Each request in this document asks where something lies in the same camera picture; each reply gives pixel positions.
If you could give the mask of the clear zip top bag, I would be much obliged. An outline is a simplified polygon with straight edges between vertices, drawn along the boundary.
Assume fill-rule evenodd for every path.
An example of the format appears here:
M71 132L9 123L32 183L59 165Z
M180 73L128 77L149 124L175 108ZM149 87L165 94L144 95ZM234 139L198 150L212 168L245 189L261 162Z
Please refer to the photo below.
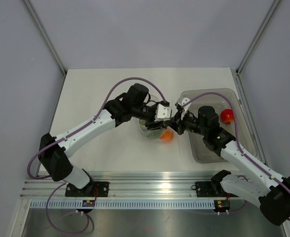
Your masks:
M148 94L139 108L136 116L139 131L147 140L170 143L175 135L168 122L172 117L172 108L169 102Z

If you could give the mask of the green netted melon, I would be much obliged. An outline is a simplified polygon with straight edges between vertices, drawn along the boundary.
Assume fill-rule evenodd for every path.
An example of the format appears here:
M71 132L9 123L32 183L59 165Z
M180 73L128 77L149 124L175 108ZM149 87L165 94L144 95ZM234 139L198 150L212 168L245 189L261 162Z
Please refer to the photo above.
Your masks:
M139 120L139 127L140 127L140 132L142 136L149 140L156 140L159 139L164 130L163 129L157 129L157 130L148 130L147 127L145 126L145 120L140 119Z

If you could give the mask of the orange fruit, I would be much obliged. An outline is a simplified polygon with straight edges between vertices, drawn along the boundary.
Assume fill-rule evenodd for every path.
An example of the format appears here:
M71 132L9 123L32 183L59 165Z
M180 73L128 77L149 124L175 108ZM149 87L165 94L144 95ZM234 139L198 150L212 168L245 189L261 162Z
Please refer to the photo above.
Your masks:
M159 137L159 139L162 141L162 142L165 142L165 143L169 143L171 142L173 139L174 139L174 133L173 131L171 130L165 130L161 136Z

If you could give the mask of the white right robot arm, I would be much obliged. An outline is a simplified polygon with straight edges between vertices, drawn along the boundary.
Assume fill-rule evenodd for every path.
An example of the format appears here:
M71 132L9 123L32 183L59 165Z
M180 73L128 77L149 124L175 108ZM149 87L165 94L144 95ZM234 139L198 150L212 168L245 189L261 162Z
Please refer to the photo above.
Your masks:
M258 207L263 216L279 226L290 221L290 176L273 171L252 156L239 142L238 134L232 135L219 124L218 114L211 106L202 106L198 115L189 113L193 99L179 99L177 113L170 120L170 126L179 135L184 131L197 133L212 152L234 164L250 181L239 181L229 171L218 172L212 178L211 191L221 196L234 194Z

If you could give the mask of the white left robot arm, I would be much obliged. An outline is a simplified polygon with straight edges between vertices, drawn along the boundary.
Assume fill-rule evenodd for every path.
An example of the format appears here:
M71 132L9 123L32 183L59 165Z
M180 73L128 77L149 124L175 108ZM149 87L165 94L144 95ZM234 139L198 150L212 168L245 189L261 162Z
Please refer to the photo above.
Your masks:
M39 161L53 181L73 185L83 197L93 192L94 180L84 170L70 162L76 151L104 132L137 118L145 121L149 130L163 128L171 119L169 102L150 101L149 89L139 83L115 99L103 103L100 111L89 120L55 137L50 133L41 138Z

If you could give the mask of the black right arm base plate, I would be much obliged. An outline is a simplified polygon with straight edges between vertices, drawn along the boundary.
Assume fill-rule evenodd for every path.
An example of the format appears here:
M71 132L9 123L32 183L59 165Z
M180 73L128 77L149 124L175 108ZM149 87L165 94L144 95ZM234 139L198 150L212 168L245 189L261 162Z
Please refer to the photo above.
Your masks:
M227 194L223 188L214 184L211 181L198 181L195 182L191 189L196 192L196 196L198 198L227 198L229 194Z

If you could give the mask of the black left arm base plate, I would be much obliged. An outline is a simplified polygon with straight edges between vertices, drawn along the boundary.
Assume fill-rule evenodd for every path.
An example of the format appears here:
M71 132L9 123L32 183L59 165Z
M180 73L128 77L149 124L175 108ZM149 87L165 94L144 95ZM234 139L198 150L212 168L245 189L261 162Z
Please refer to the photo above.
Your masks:
M93 181L91 184L88 184L82 189L77 188L73 184L68 184L66 187L65 196L72 198L105 198L108 196L109 184L109 182Z

